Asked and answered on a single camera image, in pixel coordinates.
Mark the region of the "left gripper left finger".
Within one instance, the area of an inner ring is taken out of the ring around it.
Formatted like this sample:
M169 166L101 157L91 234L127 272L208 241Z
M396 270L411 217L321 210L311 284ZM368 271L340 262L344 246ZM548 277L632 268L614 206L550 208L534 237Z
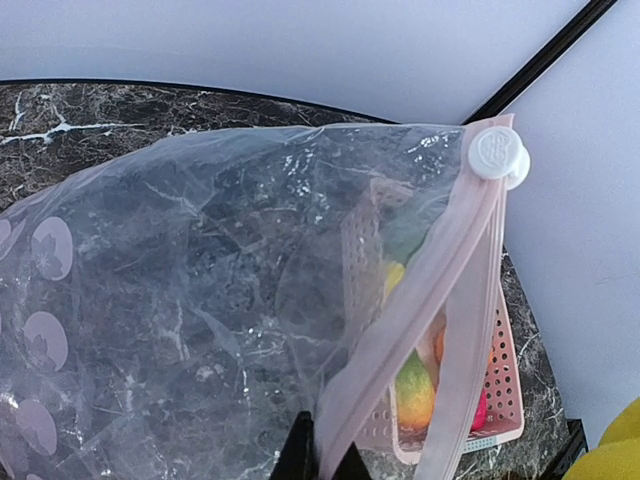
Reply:
M301 411L295 418L272 470L272 480L312 480L316 478L314 422L309 411Z

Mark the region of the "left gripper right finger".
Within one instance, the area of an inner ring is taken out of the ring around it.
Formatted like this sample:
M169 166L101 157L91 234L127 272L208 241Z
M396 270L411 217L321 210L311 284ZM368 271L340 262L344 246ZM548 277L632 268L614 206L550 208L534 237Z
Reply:
M372 480L356 445L352 443L342 458L333 480Z

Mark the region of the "pink perforated plastic basket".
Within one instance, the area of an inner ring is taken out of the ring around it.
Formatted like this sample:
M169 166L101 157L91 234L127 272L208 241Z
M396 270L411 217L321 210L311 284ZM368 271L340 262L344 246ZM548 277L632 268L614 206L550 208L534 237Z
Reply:
M384 303L385 267L390 259L384 251L380 224L409 201L417 199L412 189L394 180L374 179L357 206L341 224L343 285L346 325L350 339L375 320ZM473 452L518 439L524 430L520 378L515 344L504 294L499 292L494 313L492 346L483 389L488 412L484 428L470 432L464 449ZM389 387L360 430L359 448L392 452L405 464L418 463L427 429L411 431L399 427L395 389Z

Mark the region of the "green orange mango toy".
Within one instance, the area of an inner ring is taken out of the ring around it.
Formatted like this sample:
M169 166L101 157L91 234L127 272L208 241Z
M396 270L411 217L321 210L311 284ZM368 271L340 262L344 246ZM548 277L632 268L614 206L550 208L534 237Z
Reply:
M426 430L434 412L435 389L416 351L397 374L394 389L399 427L415 432Z

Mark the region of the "clear polka dot zip bag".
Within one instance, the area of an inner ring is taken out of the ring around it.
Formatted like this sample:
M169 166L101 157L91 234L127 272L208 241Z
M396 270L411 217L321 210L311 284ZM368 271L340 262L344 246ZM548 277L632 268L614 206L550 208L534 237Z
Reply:
M529 168L509 115L234 128L15 203L1 214L3 469L258 479L309 411L329 479L416 351L435 404L415 477L452 478L489 362L506 196ZM412 189L399 211L434 222L350 339L341 224L374 179Z

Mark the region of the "yellow pear toy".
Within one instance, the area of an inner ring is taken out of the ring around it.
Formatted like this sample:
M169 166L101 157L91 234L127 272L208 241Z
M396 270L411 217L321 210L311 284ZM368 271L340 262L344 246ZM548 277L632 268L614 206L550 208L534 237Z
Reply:
M395 261L389 261L385 267L384 296L386 300L393 292L395 287L400 283L405 274L405 266Z

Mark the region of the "green bell pepper toy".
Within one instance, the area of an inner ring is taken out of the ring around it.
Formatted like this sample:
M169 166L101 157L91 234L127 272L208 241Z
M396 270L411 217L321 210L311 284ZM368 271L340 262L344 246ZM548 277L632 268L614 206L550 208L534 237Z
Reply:
M382 228L387 256L406 264L423 244L433 222L433 216L426 211L401 210L391 215Z

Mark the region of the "yellow banana toy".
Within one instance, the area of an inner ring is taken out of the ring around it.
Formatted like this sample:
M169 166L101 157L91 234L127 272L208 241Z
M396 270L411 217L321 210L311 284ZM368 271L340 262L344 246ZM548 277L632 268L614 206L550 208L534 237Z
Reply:
M563 480L639 480L639 399L607 427L598 446L578 459Z

